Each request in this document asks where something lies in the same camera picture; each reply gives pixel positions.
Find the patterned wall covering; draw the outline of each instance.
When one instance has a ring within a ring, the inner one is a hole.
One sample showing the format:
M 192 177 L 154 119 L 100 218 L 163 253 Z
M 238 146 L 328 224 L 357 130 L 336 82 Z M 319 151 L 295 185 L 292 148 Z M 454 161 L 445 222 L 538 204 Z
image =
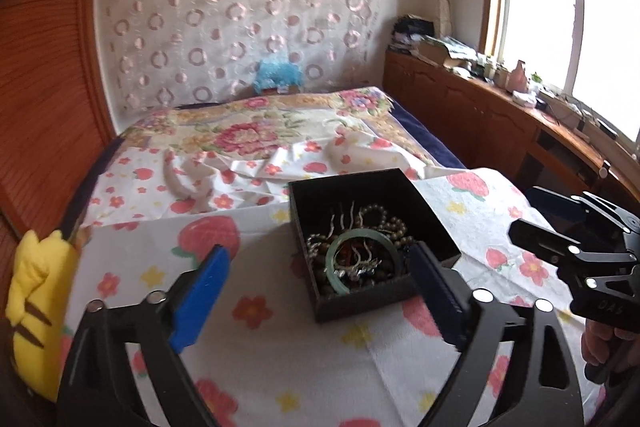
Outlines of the patterned wall covering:
M 260 60 L 291 61 L 303 89 L 366 83 L 380 0 L 97 0 L 106 81 L 132 111 L 251 94 Z

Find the yellow plush toy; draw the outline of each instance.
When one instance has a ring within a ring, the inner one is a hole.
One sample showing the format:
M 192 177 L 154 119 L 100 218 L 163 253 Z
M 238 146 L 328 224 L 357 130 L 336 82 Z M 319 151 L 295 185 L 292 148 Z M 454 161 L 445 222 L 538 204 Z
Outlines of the yellow plush toy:
M 27 232 L 15 251 L 6 316 L 14 327 L 18 375 L 55 402 L 60 383 L 60 341 L 78 253 L 60 230 L 38 241 Z

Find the window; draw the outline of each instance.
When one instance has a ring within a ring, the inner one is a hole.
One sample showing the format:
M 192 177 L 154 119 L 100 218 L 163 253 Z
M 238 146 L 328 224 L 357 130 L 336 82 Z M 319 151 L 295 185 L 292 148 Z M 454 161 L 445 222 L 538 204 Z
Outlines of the window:
M 498 59 L 524 60 L 580 107 L 640 144 L 640 0 L 505 0 Z

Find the black box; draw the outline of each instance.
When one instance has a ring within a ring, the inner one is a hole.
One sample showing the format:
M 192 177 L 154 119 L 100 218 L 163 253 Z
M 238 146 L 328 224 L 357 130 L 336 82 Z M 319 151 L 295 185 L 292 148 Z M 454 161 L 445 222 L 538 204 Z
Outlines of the black box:
M 400 217 L 406 224 L 408 234 L 416 241 L 424 241 L 445 267 L 452 267 L 461 254 L 429 204 L 400 169 L 291 182 L 291 224 L 298 238 L 298 254 L 305 260 L 305 280 L 317 322 L 375 310 L 416 295 L 414 280 L 410 275 L 401 275 L 348 295 L 320 294 L 305 239 L 311 233 L 318 233 L 319 228 L 322 229 L 321 219 L 330 207 L 337 208 L 342 203 L 347 214 L 345 221 L 348 221 L 351 201 L 355 201 L 356 208 L 378 203 L 385 207 L 389 216 Z

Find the silver bolt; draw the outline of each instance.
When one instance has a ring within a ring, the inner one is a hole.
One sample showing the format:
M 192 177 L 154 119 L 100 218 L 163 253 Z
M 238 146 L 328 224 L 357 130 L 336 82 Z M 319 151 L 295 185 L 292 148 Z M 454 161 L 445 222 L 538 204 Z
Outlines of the silver bolt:
M 552 312 L 554 310 L 553 304 L 551 304 L 546 299 L 538 299 L 536 301 L 536 308 L 538 308 L 541 312 Z
M 474 290 L 474 299 L 480 302 L 491 302 L 494 300 L 494 296 L 489 290 L 485 290 L 483 288 L 479 288 L 478 290 Z
M 104 302 L 102 302 L 100 299 L 94 299 L 86 306 L 86 310 L 89 313 L 99 312 L 102 308 L 104 308 Z
M 152 291 L 151 293 L 149 293 L 149 295 L 146 296 L 146 301 L 149 304 L 159 304 L 164 300 L 166 300 L 166 293 L 164 293 L 162 290 Z

